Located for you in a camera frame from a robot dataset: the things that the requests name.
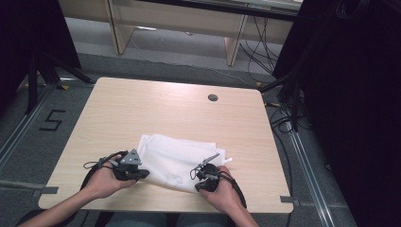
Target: metal rail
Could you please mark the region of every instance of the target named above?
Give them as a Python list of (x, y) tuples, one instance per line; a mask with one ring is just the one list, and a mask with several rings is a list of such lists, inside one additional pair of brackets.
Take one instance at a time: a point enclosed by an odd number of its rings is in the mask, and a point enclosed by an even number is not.
[[(288, 116), (285, 111), (282, 111), (283, 116)], [(292, 129), (291, 123), (287, 122), (287, 128), (290, 131)], [(318, 211), (319, 218), (321, 219), (323, 227), (334, 227), (333, 217), (331, 215), (330, 209), (327, 202), (324, 199), (321, 188), (319, 187), (318, 181), (316, 180), (315, 174), (307, 158), (304, 146), (302, 144), (301, 138), (297, 131), (289, 132), (292, 145), (295, 148), (298, 160), (300, 161), (302, 171), (304, 172), (307, 186), (311, 193), (312, 199), (316, 205), (316, 210)]]

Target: hand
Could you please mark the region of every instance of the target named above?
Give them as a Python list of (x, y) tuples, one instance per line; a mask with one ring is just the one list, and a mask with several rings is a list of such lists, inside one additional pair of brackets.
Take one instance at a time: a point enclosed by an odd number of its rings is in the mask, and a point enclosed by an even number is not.
[(136, 183), (136, 180), (118, 181), (113, 174), (113, 170), (109, 169), (109, 167), (112, 167), (112, 164), (106, 162), (103, 166), (104, 167), (98, 169), (94, 175), (92, 175), (89, 182), (82, 189), (90, 192), (93, 199), (107, 198), (114, 192), (122, 188), (130, 187)]
[[(226, 166), (219, 166), (218, 170), (231, 175)], [(200, 194), (219, 210), (219, 212), (227, 214), (236, 226), (258, 226), (252, 215), (242, 205), (241, 199), (235, 189), (233, 189), (231, 183), (226, 179), (220, 177), (216, 191), (209, 192), (201, 189)]]
[[(218, 166), (218, 170), (224, 171), (231, 175), (226, 166)], [(231, 183), (224, 178), (220, 178), (216, 191), (209, 192), (201, 189), (200, 194), (205, 197), (217, 210), (225, 214), (229, 214), (229, 212), (233, 211), (233, 209), (242, 207), (242, 203), (238, 194), (233, 189)]]

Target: wire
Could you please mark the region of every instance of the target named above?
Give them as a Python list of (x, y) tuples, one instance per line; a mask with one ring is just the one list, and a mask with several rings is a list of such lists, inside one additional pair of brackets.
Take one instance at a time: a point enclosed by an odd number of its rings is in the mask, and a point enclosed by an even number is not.
[(88, 210), (88, 211), (86, 211), (85, 217), (83, 218), (83, 221), (82, 221), (82, 223), (80, 224), (80, 226), (79, 226), (79, 227), (82, 227), (82, 226), (85, 224), (85, 222), (86, 222), (86, 219), (88, 218), (88, 216), (89, 216), (89, 210)]
[[(274, 115), (281, 109), (281, 107), (276, 107), (276, 108), (277, 108), (277, 110), (270, 117), (270, 122), (272, 121)], [(283, 140), (280, 138), (280, 136), (278, 135), (277, 131), (275, 131), (274, 127), (271, 124), (270, 124), (270, 126), (271, 126), (271, 131), (273, 132), (275, 137), (280, 142), (280, 145), (283, 148), (284, 154), (286, 155), (287, 165), (288, 165), (288, 177), (289, 177), (289, 195), (292, 197), (292, 188), (293, 188), (293, 185), (292, 185), (292, 170), (291, 170), (291, 162), (289, 161), (289, 157), (288, 157), (288, 152), (286, 150), (286, 147), (284, 146)], [(287, 223), (286, 223), (287, 227), (289, 226), (289, 223), (291, 222), (291, 214), (292, 213), (288, 214)]]
[(163, 62), (163, 61), (152, 61), (146, 56), (144, 51), (135, 44), (134, 41), (131, 41), (131, 43), (139, 50), (139, 52), (141, 52), (141, 55), (142, 55), (141, 57), (146, 61), (149, 61), (149, 62), (152, 62), (152, 63), (162, 63), (162, 64), (167, 64), (167, 65), (173, 65), (173, 66), (184, 66), (184, 67), (192, 67), (192, 68), (197, 68), (197, 69), (210, 70), (210, 71), (213, 71), (213, 72), (215, 72), (217, 74), (223, 75), (224, 77), (227, 77), (227, 78), (238, 79), (239, 81), (241, 81), (241, 82), (243, 82), (245, 84), (248, 84), (248, 85), (250, 85), (252, 87), (256, 86), (256, 84), (251, 84), (251, 83), (245, 81), (244, 79), (238, 78), (236, 76), (228, 75), (228, 74), (223, 74), (223, 73), (219, 72), (218, 70), (212, 69), (212, 68), (201, 67), (201, 66), (196, 66), (196, 65), (184, 65), (184, 64), (177, 64), (177, 63), (169, 63), (169, 62)]
[(351, 13), (348, 13), (350, 1), (342, 0), (336, 8), (336, 15), (343, 20), (360, 19), (368, 10), (369, 3), (370, 0), (359, 0), (357, 7)]

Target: grommet hole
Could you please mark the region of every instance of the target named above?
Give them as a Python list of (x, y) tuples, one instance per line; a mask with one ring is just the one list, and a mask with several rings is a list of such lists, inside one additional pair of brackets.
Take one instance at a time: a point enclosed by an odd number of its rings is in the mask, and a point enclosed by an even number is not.
[(218, 96), (216, 96), (215, 94), (210, 94), (207, 98), (209, 98), (209, 100), (211, 100), (211, 101), (217, 101), (218, 100)]

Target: black cable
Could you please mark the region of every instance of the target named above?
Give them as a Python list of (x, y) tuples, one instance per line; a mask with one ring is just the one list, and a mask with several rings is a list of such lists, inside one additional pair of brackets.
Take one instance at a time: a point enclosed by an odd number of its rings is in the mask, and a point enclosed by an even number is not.
[[(280, 108), (277, 108), (277, 110), (271, 115), (270, 117), (270, 122), (272, 121), (274, 115), (280, 110)], [(273, 134), (275, 135), (275, 137), (279, 140), (281, 147), (283, 148), (284, 154), (286, 155), (286, 159), (287, 159), (287, 165), (288, 165), (288, 177), (289, 177), (289, 195), (292, 197), (292, 170), (291, 170), (291, 163), (289, 161), (289, 157), (288, 157), (288, 152), (286, 150), (286, 147), (284, 146), (283, 140), (280, 138), (280, 136), (278, 135), (277, 131), (275, 131), (274, 127), (271, 127), (271, 131), (273, 132)], [(291, 221), (291, 214), (288, 214), (288, 218), (287, 218), (287, 223), (286, 226), (289, 226), (289, 223)]]
[(273, 71), (274, 70), (274, 64), (273, 64), (273, 62), (272, 62), (272, 58), (270, 57), (270, 54), (269, 54), (269, 48), (268, 48), (268, 45), (267, 45), (267, 37), (266, 37), (266, 35), (267, 35), (267, 30), (266, 30), (266, 27), (267, 27), (267, 25), (268, 25), (268, 19), (267, 18), (265, 18), (265, 24), (264, 24), (264, 29), (263, 29), (263, 32), (262, 33), (260, 33), (260, 29), (259, 29), (259, 26), (257, 25), (257, 22), (256, 22), (256, 17), (253, 17), (253, 20), (254, 20), (254, 23), (255, 23), (255, 25), (256, 25), (256, 29), (257, 29), (257, 32), (258, 32), (258, 34), (259, 34), (259, 42), (262, 42), (262, 44), (263, 44), (263, 46), (265, 47), (265, 51), (266, 51), (266, 54), (267, 54), (267, 56), (268, 56), (268, 62), (269, 62), (269, 65), (270, 65), (270, 68), (271, 68), (271, 71)]
[(80, 224), (80, 226), (79, 226), (79, 227), (82, 227), (82, 226), (85, 224), (85, 222), (86, 222), (86, 219), (88, 218), (88, 216), (89, 216), (89, 210), (88, 210), (88, 211), (86, 211), (85, 217), (83, 218), (83, 221), (82, 221), (82, 223)]
[(356, 20), (362, 18), (369, 7), (370, 0), (359, 0), (357, 7), (350, 13), (354, 6), (350, 6), (352, 1), (342, 0), (336, 8), (337, 17), (343, 20)]

